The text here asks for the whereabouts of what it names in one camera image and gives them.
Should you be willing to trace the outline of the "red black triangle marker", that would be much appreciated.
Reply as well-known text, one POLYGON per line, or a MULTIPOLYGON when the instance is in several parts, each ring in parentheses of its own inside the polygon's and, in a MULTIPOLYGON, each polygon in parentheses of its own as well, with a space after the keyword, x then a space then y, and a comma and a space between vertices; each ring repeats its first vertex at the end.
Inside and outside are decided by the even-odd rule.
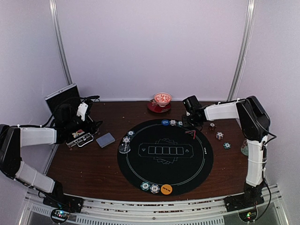
POLYGON ((196 130, 187 130, 185 131, 185 134, 190 135, 193 139, 196 137, 196 130))

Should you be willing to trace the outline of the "green chips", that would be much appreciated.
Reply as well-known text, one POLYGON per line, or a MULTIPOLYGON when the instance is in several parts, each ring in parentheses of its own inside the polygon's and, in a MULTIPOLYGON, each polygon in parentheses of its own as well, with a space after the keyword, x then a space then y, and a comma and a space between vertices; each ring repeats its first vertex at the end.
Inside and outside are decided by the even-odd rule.
POLYGON ((140 184, 140 188, 143 191, 148 191, 150 188, 150 183, 144 181, 140 184))
POLYGON ((132 131, 132 130, 128 131, 128 133, 127 133, 127 135, 128 135, 129 137, 132 137, 132 136, 134 136, 134 134, 135 134, 135 132, 134 132, 134 131, 132 131))
POLYGON ((183 126, 183 122, 182 121, 178 121, 177 122, 177 126, 182 127, 183 126))

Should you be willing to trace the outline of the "grey playing card deck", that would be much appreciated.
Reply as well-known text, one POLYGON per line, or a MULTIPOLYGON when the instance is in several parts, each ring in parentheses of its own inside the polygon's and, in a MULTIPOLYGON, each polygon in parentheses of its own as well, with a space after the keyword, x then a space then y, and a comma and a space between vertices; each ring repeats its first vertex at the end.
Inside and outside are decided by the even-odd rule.
POLYGON ((96 139, 96 142, 101 148, 104 148, 107 145, 115 142, 115 138, 112 136, 111 133, 107 133, 96 139))

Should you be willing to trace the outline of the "blue cream poker chip stack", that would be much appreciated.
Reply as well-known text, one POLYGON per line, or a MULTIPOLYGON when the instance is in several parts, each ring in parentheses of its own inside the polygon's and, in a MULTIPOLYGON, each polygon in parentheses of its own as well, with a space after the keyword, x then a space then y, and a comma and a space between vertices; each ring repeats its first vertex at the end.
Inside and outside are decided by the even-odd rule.
POLYGON ((217 132, 217 133, 216 133, 216 138, 217 138, 218 140, 222 140, 222 139, 224 138, 224 133, 222 133, 222 132, 217 132))

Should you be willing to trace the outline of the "blue small blind button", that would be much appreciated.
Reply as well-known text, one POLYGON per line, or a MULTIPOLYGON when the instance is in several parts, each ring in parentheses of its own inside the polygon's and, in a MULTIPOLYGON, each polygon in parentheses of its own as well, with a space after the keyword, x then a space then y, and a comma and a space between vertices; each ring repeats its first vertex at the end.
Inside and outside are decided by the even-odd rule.
POLYGON ((170 121, 164 119, 164 120, 161 121, 161 124, 164 125, 164 126, 169 126, 170 125, 170 121))

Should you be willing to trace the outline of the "grey dealer button disc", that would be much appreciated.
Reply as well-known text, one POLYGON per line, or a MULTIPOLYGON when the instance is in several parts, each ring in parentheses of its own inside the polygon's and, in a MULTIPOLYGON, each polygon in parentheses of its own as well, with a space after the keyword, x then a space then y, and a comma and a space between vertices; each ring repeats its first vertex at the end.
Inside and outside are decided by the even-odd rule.
POLYGON ((119 153, 126 154, 131 151, 130 145, 127 143, 122 143, 118 148, 119 153))

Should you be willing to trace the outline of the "orange big blind button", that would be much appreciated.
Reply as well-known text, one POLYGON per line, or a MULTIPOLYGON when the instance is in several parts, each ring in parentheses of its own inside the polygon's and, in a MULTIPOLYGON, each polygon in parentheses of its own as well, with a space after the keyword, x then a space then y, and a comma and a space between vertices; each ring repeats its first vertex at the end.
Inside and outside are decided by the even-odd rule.
POLYGON ((164 195, 170 195, 170 194, 172 193, 172 191, 173 191, 173 188, 172 188, 172 186, 169 185, 169 184, 163 184, 163 185, 161 186, 161 188, 160 188, 160 191, 161 191, 161 193, 164 194, 164 195))

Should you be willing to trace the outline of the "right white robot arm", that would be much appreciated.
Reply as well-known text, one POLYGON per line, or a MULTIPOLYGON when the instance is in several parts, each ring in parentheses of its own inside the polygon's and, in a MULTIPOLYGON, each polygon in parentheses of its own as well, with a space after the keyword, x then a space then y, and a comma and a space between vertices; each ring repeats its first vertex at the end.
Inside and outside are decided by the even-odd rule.
POLYGON ((197 127, 214 120, 240 120, 248 145, 248 171, 240 203, 250 207, 261 196, 267 162, 268 136, 276 138, 269 131, 270 118, 265 109, 255 96, 207 106, 202 106, 196 96, 190 96, 183 100, 183 104, 187 111, 187 114, 182 116, 185 127, 197 127))

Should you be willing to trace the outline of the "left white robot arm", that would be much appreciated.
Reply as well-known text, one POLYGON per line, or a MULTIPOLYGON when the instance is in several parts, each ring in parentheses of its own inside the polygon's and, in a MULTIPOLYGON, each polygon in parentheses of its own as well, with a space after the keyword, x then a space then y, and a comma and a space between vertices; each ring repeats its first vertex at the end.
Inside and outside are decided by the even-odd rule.
POLYGON ((66 143, 69 148, 82 147, 94 140, 102 121, 90 117, 90 109, 98 96, 78 97, 77 107, 70 97, 56 106, 43 125, 0 126, 0 170, 8 178, 32 186, 44 193, 57 208, 67 204, 62 184, 26 164, 21 158, 24 146, 66 143))

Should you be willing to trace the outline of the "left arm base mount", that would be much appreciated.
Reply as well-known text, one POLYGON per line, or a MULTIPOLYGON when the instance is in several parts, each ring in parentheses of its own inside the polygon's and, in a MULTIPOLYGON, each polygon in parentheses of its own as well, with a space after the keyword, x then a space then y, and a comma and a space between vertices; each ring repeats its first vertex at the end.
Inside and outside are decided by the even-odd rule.
POLYGON ((59 202, 54 198, 44 195, 43 204, 53 207, 50 213, 50 219, 55 224, 65 223, 72 213, 80 213, 82 211, 84 200, 80 197, 66 195, 63 202, 59 202))

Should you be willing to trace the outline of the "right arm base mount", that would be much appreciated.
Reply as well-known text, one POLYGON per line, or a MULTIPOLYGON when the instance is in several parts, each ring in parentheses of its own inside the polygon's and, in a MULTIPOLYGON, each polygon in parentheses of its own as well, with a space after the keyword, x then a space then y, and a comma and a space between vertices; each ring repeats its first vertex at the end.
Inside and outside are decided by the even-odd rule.
POLYGON ((227 212, 238 211, 238 215, 241 221, 246 223, 255 222, 258 219, 259 204, 264 203, 262 196, 256 197, 253 202, 246 202, 244 194, 241 195, 229 195, 224 198, 224 203, 227 212))

